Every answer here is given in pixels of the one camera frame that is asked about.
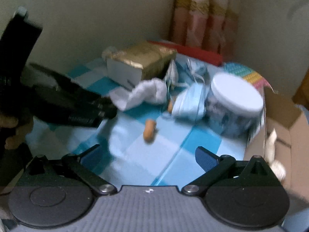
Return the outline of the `person's left hand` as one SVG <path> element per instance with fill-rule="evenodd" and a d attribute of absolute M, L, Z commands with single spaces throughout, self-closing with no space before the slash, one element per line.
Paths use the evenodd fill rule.
<path fill-rule="evenodd" d="M 18 119 L 1 115 L 1 128 L 12 129 L 10 135 L 5 140 L 6 150 L 17 149 L 25 140 L 26 136 L 32 132 L 34 127 L 33 117 L 24 125 L 19 125 Z"/>

